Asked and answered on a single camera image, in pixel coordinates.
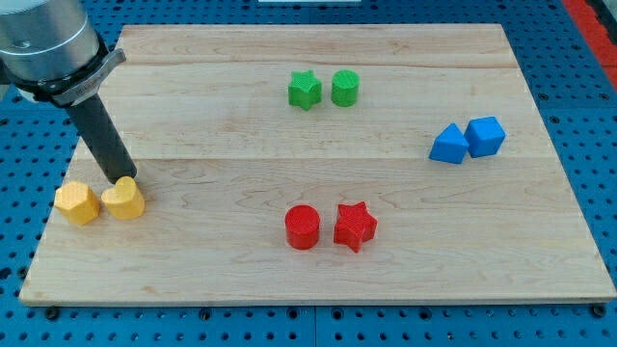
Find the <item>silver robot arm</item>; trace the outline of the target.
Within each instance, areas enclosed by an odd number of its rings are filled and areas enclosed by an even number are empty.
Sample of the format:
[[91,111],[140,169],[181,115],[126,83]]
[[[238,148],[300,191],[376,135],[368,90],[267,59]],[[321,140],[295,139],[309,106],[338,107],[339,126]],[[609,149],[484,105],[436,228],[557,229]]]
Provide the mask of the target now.
[[1,63],[9,81],[36,101],[78,105],[125,61],[77,0],[1,0]]

